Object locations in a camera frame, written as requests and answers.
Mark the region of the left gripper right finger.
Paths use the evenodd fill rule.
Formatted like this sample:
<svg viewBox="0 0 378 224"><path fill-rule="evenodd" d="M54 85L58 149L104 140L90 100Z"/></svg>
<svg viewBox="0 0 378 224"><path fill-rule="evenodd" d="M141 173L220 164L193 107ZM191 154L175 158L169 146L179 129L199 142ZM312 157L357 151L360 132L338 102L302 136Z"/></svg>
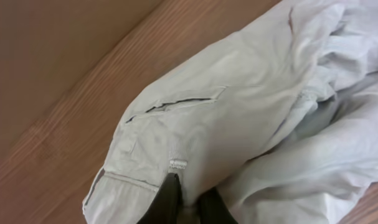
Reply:
<svg viewBox="0 0 378 224"><path fill-rule="evenodd" d="M215 187L199 197L197 206L201 224L238 224Z"/></svg>

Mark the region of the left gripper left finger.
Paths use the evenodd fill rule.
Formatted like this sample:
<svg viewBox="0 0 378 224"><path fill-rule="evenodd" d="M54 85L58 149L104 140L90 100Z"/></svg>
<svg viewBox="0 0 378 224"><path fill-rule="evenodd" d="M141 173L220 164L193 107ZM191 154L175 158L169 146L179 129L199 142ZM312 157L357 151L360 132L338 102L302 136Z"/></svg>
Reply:
<svg viewBox="0 0 378 224"><path fill-rule="evenodd" d="M148 210L137 224L176 224L182 203L181 183L176 173L169 173Z"/></svg>

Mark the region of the beige khaki shorts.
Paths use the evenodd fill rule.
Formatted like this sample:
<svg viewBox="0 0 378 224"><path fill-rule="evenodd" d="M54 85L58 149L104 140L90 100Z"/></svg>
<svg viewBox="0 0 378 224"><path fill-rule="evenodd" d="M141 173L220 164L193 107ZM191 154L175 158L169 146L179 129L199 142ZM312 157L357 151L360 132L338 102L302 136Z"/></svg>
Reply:
<svg viewBox="0 0 378 224"><path fill-rule="evenodd" d="M378 1L282 1L148 85L83 201L136 223L169 173L180 221L216 188L239 223L337 223L378 182Z"/></svg>

